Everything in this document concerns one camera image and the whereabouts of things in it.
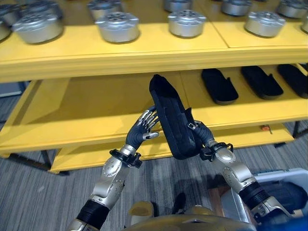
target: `robot forearm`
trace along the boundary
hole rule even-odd
[[[248,167],[236,160],[234,153],[227,149],[226,144],[211,140],[207,145],[215,153],[212,157],[213,164],[221,172],[227,184],[249,207],[256,221],[262,222],[265,216],[277,209],[285,214],[283,219],[292,217],[275,197],[269,196],[263,190]]]
[[[101,228],[120,197],[129,168],[133,167],[130,163],[140,165],[139,156],[136,156],[135,152],[136,150],[127,144],[120,151],[111,151],[113,156],[105,163],[101,178],[67,231],[98,231]]]

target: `robotic arm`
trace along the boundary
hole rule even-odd
[[[231,144],[217,143],[211,131],[200,121],[190,123],[188,128],[195,132],[205,145],[200,157],[215,165],[227,184],[249,207],[258,223],[284,223],[292,217],[275,197],[269,196],[262,189],[248,167],[236,160]]]
[[[112,155],[103,167],[101,178],[95,184],[92,194],[67,231],[99,231],[109,211],[113,208],[124,188],[124,181],[132,167],[141,165],[136,150],[143,141],[158,136],[151,128],[158,122],[155,107],[146,110],[128,132],[125,145],[110,151]]]

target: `gray carpet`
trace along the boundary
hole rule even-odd
[[[0,99],[0,120],[9,115],[18,97]],[[292,131],[294,123],[287,123]],[[301,124],[301,129],[308,122]],[[235,150],[254,173],[302,167],[308,169],[308,136],[275,149],[273,145]],[[39,158],[38,152],[28,153]],[[70,176],[49,174],[0,159],[0,231],[65,231],[86,202],[101,167],[71,171]],[[139,200],[157,203],[160,215],[170,214],[175,196],[185,192],[187,207],[211,207],[207,188],[223,183],[210,162],[198,157],[179,161],[163,158],[144,161],[132,169],[122,195],[109,213],[102,230],[123,228],[130,206]]]

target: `shelf board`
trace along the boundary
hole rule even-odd
[[[273,73],[284,90],[276,100],[258,98],[239,72],[223,68],[231,77],[239,99],[231,105],[212,102],[201,70],[160,73],[178,91],[185,108],[212,130],[280,123],[308,117],[308,100],[298,97]],[[44,150],[67,146],[124,141],[132,124],[153,100],[149,82],[153,74],[78,77],[32,81],[0,132],[0,153]]]
[[[262,47],[262,46],[305,46],[308,48],[307,34],[300,29],[301,19],[282,17],[286,24],[280,33],[274,38],[262,38],[248,33],[244,29],[247,15],[232,16],[222,13],[220,10],[222,1],[197,0],[201,8],[223,37],[228,47]],[[275,12],[279,1],[252,1],[250,11]]]
[[[160,73],[188,107],[179,72]],[[32,81],[0,132],[0,153],[122,141],[153,105],[153,74]]]
[[[181,77],[192,115],[212,130],[247,127],[267,123],[281,123],[308,118],[308,100],[300,98],[277,72],[275,65],[261,66],[272,73],[283,89],[275,100],[263,100],[255,95],[241,74],[240,67],[219,68],[230,77],[239,98],[230,105],[215,104],[201,79],[201,70],[181,71]]]
[[[262,131],[260,127],[248,127],[213,133],[218,142],[232,143],[235,148],[293,140],[282,124],[271,125],[271,130],[272,134],[269,131]],[[56,155],[51,172],[102,166],[110,157],[109,151],[114,148],[119,149],[122,145],[123,142],[113,142],[63,148]],[[165,137],[144,142],[138,152],[142,154],[142,160],[172,156]]]
[[[108,43],[101,39],[90,18],[87,2],[60,1],[65,31],[52,42],[29,45],[15,33],[2,41],[0,82],[307,61],[302,32],[289,26],[282,35],[292,36],[294,42],[283,46],[271,39],[246,46],[246,40],[232,31],[229,36],[242,45],[229,48],[222,32],[210,20],[202,35],[178,38],[168,31],[168,13],[163,10],[162,0],[124,0],[124,9],[140,19],[141,35],[131,43]],[[204,12],[203,1],[195,1],[194,10],[211,18]],[[258,39],[252,36],[249,40]]]

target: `silver cylindrical part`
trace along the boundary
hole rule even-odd
[[[26,13],[43,13],[43,14],[55,14],[58,18],[62,18],[62,10],[60,6],[50,0],[40,0],[32,4],[29,4]]]
[[[302,18],[307,8],[300,0],[281,0],[276,12],[289,18]]]
[[[115,7],[115,11],[124,12],[121,0],[113,0],[113,4],[114,4],[114,7]]]
[[[234,16],[243,16],[249,12],[251,5],[251,0],[224,0],[221,11]]]
[[[21,18],[20,8],[14,4],[0,5],[0,19],[8,26],[12,26]]]
[[[119,5],[115,4],[113,0],[92,0],[88,3],[88,8],[96,21],[108,13],[117,12]]]
[[[308,15],[303,18],[302,30],[308,34]]]
[[[164,0],[164,9],[169,12],[177,12],[191,9],[193,0]]]
[[[63,25],[54,14],[33,13],[15,23],[13,31],[26,43],[41,43],[60,35]]]
[[[8,37],[10,33],[11,30],[8,28],[8,26],[3,21],[0,21],[0,41]]]
[[[95,22],[108,42],[128,42],[139,36],[139,19],[130,13],[112,12]]]
[[[203,32],[206,17],[192,10],[173,12],[168,16],[169,31],[181,37],[195,37]]]
[[[245,29],[255,35],[275,37],[285,24],[285,20],[273,12],[250,12]]]

